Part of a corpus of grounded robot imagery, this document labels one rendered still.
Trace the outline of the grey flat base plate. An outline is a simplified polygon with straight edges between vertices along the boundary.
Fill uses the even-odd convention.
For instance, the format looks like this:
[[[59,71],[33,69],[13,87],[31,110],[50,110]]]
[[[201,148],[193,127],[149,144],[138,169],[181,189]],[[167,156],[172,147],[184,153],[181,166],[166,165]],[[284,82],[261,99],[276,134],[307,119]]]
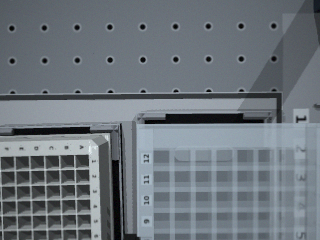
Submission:
[[[0,0],[0,94],[283,92],[314,0]]]

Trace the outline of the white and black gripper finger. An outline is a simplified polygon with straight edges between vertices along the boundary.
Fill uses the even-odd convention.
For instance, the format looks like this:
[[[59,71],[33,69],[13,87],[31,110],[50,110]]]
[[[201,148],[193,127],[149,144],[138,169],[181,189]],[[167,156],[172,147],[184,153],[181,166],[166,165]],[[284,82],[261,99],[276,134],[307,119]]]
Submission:
[[[123,240],[140,240],[140,237],[137,234],[125,234]]]

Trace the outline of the white deep-well block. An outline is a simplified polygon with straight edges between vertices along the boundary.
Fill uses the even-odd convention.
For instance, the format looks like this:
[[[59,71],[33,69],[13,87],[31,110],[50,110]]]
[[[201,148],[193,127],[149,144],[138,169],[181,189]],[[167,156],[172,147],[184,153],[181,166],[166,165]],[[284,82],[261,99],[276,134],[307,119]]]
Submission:
[[[114,240],[111,133],[0,136],[0,201],[0,240]]]

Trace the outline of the clear well plate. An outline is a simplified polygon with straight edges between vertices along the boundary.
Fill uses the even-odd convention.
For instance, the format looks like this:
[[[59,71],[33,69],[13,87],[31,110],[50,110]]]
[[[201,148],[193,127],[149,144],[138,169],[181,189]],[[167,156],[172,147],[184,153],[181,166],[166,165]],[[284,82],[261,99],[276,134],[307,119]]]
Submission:
[[[320,123],[136,124],[136,135],[140,240],[320,240]]]

